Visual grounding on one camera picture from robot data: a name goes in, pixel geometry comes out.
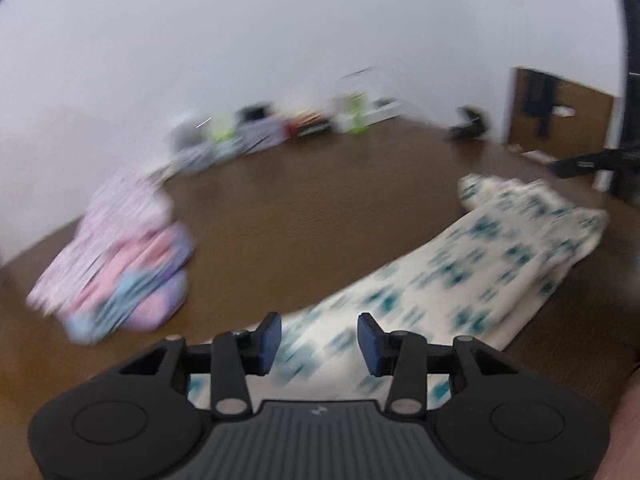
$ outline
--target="white wall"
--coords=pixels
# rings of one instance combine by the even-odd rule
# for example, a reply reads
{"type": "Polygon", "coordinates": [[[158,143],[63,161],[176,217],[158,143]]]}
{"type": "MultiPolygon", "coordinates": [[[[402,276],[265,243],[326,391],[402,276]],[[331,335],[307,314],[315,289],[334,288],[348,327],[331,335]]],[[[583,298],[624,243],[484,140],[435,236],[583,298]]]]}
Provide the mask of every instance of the white wall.
{"type": "Polygon", "coordinates": [[[323,104],[370,65],[431,120],[504,133],[510,67],[622,93],[618,0],[2,0],[0,253],[79,215],[121,165],[168,157],[176,115],[323,104]]]}

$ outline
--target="folded fabric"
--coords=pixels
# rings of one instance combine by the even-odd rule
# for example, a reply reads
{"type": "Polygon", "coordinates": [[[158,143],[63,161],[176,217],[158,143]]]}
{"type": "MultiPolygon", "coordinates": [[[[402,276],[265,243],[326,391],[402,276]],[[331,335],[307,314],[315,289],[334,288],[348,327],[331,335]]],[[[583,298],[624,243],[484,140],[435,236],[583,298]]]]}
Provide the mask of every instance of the folded fabric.
{"type": "MultiPolygon", "coordinates": [[[[604,211],[576,207],[544,182],[469,175],[460,200],[472,209],[410,254],[284,319],[268,376],[248,377],[254,407],[263,399],[377,399],[390,378],[368,374],[356,320],[370,312],[382,328],[411,330],[436,344],[473,335],[503,349],[540,309],[571,266],[598,244],[604,211]]],[[[208,377],[190,399],[205,407],[208,377]]],[[[447,376],[430,376],[428,402],[449,395],[447,376]]]]}
{"type": "Polygon", "coordinates": [[[142,176],[117,173],[92,196],[74,240],[38,279],[27,304],[44,314],[67,304],[100,271],[114,244],[163,229],[172,207],[171,199],[142,176]]]}
{"type": "Polygon", "coordinates": [[[130,326],[170,316],[182,303],[186,293],[184,276],[171,282],[193,252],[193,242],[181,224],[127,240],[109,251],[109,261],[78,298],[59,309],[57,317],[63,323],[68,338],[78,344],[95,344],[126,322],[137,307],[140,314],[130,326]],[[162,287],[161,295],[152,295],[162,287]],[[153,312],[145,322],[145,312],[153,312]]]}

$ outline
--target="dark brown tabletop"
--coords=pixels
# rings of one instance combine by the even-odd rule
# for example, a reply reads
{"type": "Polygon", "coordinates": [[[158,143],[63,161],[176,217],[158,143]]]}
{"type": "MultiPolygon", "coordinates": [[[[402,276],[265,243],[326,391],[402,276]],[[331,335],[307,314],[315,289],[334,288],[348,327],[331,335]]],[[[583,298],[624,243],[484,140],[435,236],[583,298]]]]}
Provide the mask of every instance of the dark brown tabletop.
{"type": "MultiPolygon", "coordinates": [[[[322,300],[460,218],[456,184],[469,172],[551,180],[502,146],[452,144],[442,131],[405,120],[172,178],[166,189],[176,216],[196,240],[187,303],[156,332],[117,332],[93,348],[72,345],[55,320],[24,306],[73,226],[43,240],[10,265],[0,286],[0,478],[39,478],[26,427],[50,397],[167,334],[197,343],[269,310],[292,312],[322,300]]],[[[640,333],[640,213],[580,180],[554,187],[579,205],[606,209],[610,225],[507,352],[610,415],[640,333]]]]}

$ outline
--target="wooden table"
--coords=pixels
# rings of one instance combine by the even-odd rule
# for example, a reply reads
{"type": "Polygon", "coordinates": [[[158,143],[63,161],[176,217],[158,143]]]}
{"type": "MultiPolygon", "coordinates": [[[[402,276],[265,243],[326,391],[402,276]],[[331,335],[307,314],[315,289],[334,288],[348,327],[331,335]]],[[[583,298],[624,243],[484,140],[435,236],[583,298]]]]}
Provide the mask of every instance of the wooden table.
{"type": "MultiPolygon", "coordinates": [[[[0,288],[0,478],[39,478],[26,427],[50,397],[167,334],[197,343],[269,310],[322,300],[455,222],[463,214],[456,183],[469,172],[551,179],[499,145],[452,144],[443,132],[405,120],[175,177],[166,188],[197,247],[189,299],[157,332],[117,332],[94,348],[70,344],[55,320],[24,307],[73,226],[43,240],[11,264],[12,278],[0,288]]],[[[634,364],[629,337],[640,332],[632,315],[640,298],[640,213],[578,180],[554,186],[579,205],[609,211],[610,226],[507,352],[610,415],[634,364]]]]}

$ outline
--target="ridged surface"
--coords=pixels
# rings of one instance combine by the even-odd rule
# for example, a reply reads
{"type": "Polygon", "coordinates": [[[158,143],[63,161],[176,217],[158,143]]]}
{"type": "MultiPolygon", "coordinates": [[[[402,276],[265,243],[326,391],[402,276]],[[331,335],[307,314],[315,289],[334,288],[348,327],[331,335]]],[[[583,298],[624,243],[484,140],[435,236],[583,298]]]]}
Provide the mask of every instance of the ridged surface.
{"type": "Polygon", "coordinates": [[[373,402],[266,402],[252,420],[221,424],[170,480],[468,480],[418,424],[373,402]]]}

